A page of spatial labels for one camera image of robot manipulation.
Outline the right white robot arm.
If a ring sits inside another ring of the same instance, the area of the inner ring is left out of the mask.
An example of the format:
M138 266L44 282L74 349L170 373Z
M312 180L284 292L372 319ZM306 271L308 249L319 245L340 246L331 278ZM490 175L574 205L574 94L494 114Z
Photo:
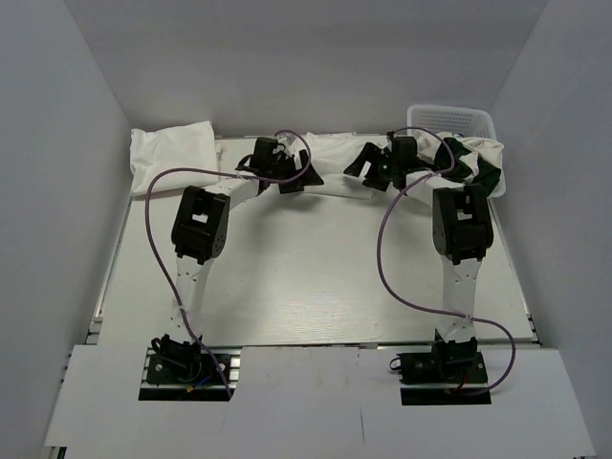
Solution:
M385 289L404 306L438 317L435 338L445 344L476 343L474 317L476 281L482 261L492 246L492 219L488 189L474 184L461 160L468 149L457 139L435 134L433 156L419 154L417 139L388 134L389 145L367 142L357 158L343 171L350 177L364 176L362 184L379 191L389 187L398 195L385 212L377 235L376 263ZM385 226L400 200L413 188L434 179L450 179L454 186L438 186L429 191L432 241L443 269L442 305L427 307L402 298L388 283L382 260Z

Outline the dark green white t shirt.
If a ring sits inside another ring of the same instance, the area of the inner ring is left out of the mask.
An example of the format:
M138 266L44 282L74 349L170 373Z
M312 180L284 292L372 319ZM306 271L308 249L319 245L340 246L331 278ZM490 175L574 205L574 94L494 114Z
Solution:
M417 156L427 168L454 183L481 185L490 197L503 194L503 143L450 132L437 136L414 131Z

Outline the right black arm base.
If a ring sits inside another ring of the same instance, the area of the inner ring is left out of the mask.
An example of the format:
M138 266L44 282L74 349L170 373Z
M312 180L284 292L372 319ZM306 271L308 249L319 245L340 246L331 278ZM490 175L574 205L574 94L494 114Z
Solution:
M389 369L400 377L403 406L490 405L488 373L478 342L436 334L427 352L404 352Z

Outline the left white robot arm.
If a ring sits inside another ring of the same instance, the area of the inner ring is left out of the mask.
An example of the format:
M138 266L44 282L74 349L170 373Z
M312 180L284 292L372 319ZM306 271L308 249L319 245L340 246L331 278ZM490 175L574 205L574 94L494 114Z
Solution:
M184 190L171 231L178 294L173 316L193 339L204 339L208 276L226 245L230 212L272 185L283 194L324 184L312 166L310 145L303 137L296 138L303 148L295 154L284 141L259 137L252 153L239 161L233 173L223 174L213 185Z

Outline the white plastic laundry basket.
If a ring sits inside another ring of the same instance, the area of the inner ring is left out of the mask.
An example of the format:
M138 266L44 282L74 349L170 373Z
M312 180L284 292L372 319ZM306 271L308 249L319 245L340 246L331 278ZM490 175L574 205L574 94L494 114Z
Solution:
M413 137L414 131L424 131L436 138L439 132L450 132L463 137L483 137L497 141L491 115L479 109L432 104L412 105L406 111L406 124L412 128L409 134ZM501 196L506 192L504 172L503 178L505 191ZM444 178L440 184L443 186L447 182L450 181Z

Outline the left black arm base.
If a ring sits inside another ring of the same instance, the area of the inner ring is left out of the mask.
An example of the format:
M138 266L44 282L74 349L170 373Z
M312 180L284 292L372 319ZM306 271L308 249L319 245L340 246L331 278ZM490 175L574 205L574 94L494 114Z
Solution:
M237 385L239 355L212 357L195 342L164 335L151 340L142 371L141 402L227 402Z

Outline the white graphic t shirt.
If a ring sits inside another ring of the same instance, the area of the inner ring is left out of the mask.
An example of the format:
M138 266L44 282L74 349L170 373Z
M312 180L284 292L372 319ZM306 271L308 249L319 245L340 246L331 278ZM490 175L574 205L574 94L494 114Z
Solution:
M346 176L343 171L357 159L363 147L372 142L380 148L388 146L385 135L358 135L355 133L314 134L301 137L311 150L315 172L321 177L322 186L306 186L304 192L340 198L371 200L373 189L363 186L360 178Z

